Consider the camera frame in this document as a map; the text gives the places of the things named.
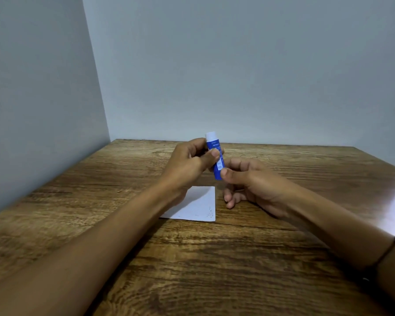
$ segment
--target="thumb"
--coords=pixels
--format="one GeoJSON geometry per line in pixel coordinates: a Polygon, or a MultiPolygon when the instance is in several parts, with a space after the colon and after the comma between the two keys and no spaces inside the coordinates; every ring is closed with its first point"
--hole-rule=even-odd
{"type": "Polygon", "coordinates": [[[221,178],[229,184],[246,186],[248,182],[248,171],[236,172],[232,169],[224,168],[221,170],[221,178]]]}
{"type": "Polygon", "coordinates": [[[219,159],[219,150],[211,149],[200,157],[201,170],[204,171],[214,165],[219,159]]]}

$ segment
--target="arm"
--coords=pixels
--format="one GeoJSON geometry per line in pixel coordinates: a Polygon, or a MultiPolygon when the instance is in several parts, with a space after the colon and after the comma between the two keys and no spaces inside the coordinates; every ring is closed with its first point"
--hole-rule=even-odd
{"type": "Polygon", "coordinates": [[[68,244],[0,282],[0,316],[82,315],[117,265],[219,158],[205,139],[179,144],[160,179],[68,244]]]}
{"type": "MultiPolygon", "coordinates": [[[[393,235],[362,220],[341,206],[273,173],[253,159],[224,160],[222,178],[226,206],[248,200],[272,215],[303,224],[355,269],[373,264],[392,244],[393,235]]],[[[377,283],[395,300],[395,247],[378,266],[377,283]]]]}

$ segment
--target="forearm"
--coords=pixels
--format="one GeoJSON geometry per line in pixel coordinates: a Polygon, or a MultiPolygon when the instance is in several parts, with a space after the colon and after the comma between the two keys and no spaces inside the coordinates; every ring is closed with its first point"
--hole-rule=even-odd
{"type": "MultiPolygon", "coordinates": [[[[292,218],[359,271],[376,262],[393,242],[393,235],[303,188],[290,200],[289,211],[292,218]]],[[[378,285],[395,300],[395,248],[377,272],[378,285]]]]}
{"type": "Polygon", "coordinates": [[[84,313],[169,201],[162,186],[152,186],[59,250],[0,282],[0,315],[84,313]]]}

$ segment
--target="white glue stick cap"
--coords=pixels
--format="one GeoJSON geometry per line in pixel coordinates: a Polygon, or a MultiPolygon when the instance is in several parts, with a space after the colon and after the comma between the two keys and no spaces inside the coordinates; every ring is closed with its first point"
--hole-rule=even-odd
{"type": "Polygon", "coordinates": [[[206,137],[206,142],[212,142],[218,139],[215,132],[208,132],[205,134],[205,137],[206,137]]]}

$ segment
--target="hand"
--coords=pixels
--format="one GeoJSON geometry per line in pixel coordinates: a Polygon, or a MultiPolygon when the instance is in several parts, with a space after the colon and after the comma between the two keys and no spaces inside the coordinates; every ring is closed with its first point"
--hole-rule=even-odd
{"type": "Polygon", "coordinates": [[[177,144],[159,179],[173,196],[169,207],[184,200],[187,190],[218,159],[219,151],[217,149],[208,151],[205,138],[195,138],[177,144]]]}
{"type": "Polygon", "coordinates": [[[287,216],[287,202],[300,186],[274,173],[260,160],[252,158],[224,159],[226,169],[221,177],[228,183],[224,190],[227,208],[240,201],[250,201],[277,218],[287,216]]]}

